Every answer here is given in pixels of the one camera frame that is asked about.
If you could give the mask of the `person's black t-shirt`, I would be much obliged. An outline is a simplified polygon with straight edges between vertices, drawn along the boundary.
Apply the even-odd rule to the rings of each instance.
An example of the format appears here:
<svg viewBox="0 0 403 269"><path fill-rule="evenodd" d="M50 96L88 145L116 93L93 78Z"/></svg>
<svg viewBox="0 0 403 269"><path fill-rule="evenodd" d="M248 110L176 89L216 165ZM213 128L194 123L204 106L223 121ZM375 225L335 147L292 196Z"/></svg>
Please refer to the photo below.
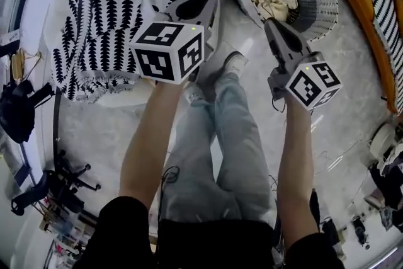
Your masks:
<svg viewBox="0 0 403 269"><path fill-rule="evenodd" d="M145 195L125 190L101 211L95 233L73 269L272 269L270 229L261 222L220 220L204 223L165 221L158 252L149 241ZM325 237L302 228L291 215L301 210L310 228L313 217L301 194L280 196L280 214L292 244L287 269L344 269Z"/></svg>

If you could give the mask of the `wooden shelf unit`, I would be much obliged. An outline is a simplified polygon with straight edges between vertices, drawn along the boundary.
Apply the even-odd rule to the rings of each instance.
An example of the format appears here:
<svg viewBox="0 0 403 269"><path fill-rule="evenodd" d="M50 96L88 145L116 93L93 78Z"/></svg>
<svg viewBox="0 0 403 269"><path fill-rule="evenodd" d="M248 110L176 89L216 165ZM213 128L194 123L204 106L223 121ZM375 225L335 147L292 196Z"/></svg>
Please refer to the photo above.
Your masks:
<svg viewBox="0 0 403 269"><path fill-rule="evenodd" d="M39 228L54 236L56 243L73 253L83 252L94 233L98 218L82 210L73 213L60 206L50 195L35 204L42 215Z"/></svg>

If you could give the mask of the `person's right shoe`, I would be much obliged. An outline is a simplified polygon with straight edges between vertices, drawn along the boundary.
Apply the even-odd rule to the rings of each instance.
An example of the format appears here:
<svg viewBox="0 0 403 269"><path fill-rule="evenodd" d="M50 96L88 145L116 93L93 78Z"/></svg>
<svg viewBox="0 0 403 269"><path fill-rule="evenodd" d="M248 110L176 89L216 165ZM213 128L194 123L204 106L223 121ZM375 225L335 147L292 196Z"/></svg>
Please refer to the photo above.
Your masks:
<svg viewBox="0 0 403 269"><path fill-rule="evenodd" d="M223 75L235 74L241 77L248 62L248 59L240 52L232 52L224 61Z"/></svg>

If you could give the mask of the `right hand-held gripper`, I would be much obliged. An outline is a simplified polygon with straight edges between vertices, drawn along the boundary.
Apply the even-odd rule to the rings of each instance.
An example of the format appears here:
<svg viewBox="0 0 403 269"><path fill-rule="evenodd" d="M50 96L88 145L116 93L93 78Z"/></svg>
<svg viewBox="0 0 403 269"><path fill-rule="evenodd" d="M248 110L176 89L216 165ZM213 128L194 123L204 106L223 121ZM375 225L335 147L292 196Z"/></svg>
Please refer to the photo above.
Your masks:
<svg viewBox="0 0 403 269"><path fill-rule="evenodd" d="M288 23L267 20L264 31L279 65L285 65L283 54L287 50L302 53L308 47L304 37ZM268 84L275 101L290 93L308 111L328 103L342 88L340 78L318 51L300 61L293 74L281 67L274 68Z"/></svg>

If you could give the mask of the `person's left shoe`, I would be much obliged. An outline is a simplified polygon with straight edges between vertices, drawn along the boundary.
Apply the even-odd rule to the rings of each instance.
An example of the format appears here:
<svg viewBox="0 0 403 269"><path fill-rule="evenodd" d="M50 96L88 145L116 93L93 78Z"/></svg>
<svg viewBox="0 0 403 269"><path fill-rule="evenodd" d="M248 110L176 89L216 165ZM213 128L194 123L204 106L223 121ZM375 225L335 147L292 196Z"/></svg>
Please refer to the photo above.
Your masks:
<svg viewBox="0 0 403 269"><path fill-rule="evenodd" d="M205 100L203 90L196 83L188 83L184 87L183 95L189 104L198 100Z"/></svg>

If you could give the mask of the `white round appliance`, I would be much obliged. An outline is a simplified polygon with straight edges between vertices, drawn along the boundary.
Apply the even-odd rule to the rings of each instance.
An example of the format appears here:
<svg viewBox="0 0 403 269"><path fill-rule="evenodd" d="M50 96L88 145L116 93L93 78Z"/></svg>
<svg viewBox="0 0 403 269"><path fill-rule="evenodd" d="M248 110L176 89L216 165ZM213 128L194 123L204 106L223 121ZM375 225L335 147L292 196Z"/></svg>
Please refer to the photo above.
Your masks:
<svg viewBox="0 0 403 269"><path fill-rule="evenodd" d="M403 127L383 124L370 141L370 154L378 162L377 168L382 176L403 163Z"/></svg>

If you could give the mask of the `person's left forearm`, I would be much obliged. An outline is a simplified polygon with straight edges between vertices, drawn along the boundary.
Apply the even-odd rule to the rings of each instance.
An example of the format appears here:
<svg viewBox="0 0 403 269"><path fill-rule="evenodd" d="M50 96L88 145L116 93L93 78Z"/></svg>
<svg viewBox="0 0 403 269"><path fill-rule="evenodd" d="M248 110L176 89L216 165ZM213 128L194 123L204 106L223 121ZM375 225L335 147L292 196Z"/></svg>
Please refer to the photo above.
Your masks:
<svg viewBox="0 0 403 269"><path fill-rule="evenodd" d="M183 86L155 86L123 159L119 195L132 197L147 209L159 187Z"/></svg>

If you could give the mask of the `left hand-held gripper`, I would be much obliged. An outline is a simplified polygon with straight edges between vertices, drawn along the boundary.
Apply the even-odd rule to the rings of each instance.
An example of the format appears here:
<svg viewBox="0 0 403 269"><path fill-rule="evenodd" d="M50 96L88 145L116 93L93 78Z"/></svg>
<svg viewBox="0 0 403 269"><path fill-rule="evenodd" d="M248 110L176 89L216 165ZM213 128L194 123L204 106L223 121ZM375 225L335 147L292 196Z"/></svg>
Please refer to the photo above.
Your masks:
<svg viewBox="0 0 403 269"><path fill-rule="evenodd" d="M207 41L217 7L218 0L177 0L166 10L175 22L141 26L130 41L137 73L159 82L182 83L212 53Z"/></svg>

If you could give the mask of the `person's light blue jeans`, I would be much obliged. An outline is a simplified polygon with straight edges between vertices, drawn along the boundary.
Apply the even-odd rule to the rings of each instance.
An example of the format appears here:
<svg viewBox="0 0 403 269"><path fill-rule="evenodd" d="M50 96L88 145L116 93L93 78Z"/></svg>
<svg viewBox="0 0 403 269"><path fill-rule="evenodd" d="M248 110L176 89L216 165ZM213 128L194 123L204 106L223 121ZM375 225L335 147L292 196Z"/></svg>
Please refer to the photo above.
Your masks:
<svg viewBox="0 0 403 269"><path fill-rule="evenodd" d="M215 83L209 103L197 97L176 127L166 167L178 178L163 189L161 217L175 222L252 220L273 226L276 204L258 126L239 77L230 72Z"/></svg>

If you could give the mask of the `person's shoe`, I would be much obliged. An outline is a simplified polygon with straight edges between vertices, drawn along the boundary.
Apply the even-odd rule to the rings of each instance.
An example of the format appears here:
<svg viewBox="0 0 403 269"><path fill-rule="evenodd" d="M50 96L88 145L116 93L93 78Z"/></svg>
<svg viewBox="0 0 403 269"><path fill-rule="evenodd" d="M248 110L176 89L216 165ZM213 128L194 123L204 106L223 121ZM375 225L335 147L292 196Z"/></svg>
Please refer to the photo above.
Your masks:
<svg viewBox="0 0 403 269"><path fill-rule="evenodd" d="M224 61L223 75L235 74L241 77L248 62L248 59L240 52L232 52Z"/></svg>
<svg viewBox="0 0 403 269"><path fill-rule="evenodd" d="M205 100L203 90L196 83L188 83L184 87L183 95L189 104L198 100Z"/></svg>

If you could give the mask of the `black white patterned throw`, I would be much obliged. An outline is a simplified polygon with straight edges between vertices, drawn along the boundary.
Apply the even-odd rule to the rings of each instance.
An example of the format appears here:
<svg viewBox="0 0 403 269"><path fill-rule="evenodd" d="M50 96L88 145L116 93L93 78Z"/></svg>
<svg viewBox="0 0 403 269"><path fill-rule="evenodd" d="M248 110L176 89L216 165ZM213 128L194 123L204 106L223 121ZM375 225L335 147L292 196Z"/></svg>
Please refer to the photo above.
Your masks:
<svg viewBox="0 0 403 269"><path fill-rule="evenodd" d="M129 47L143 22L176 0L67 0L61 35L52 49L52 73L71 101L94 103L130 91L137 65Z"/></svg>

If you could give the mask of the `person's right forearm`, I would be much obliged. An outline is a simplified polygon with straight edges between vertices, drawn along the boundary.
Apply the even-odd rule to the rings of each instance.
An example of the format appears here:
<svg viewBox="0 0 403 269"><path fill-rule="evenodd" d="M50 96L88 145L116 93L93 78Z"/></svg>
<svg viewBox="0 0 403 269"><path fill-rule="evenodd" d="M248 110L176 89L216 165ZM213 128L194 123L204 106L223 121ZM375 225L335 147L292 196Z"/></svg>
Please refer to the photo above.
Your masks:
<svg viewBox="0 0 403 269"><path fill-rule="evenodd" d="M310 113L290 95L285 103L287 125L277 198L285 242L291 245L318 230L309 207L314 178Z"/></svg>

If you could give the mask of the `black backpack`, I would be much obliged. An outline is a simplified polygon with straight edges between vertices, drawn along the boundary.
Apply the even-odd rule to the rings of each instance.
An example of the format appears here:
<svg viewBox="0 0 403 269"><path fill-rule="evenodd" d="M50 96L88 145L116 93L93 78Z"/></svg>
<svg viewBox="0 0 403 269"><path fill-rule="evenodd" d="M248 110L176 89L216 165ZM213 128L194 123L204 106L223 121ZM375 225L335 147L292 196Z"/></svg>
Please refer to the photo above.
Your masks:
<svg viewBox="0 0 403 269"><path fill-rule="evenodd" d="M4 85L0 94L0 127L14 142L28 142L35 125L35 108L54 94L50 83L38 91L34 91L29 80Z"/></svg>

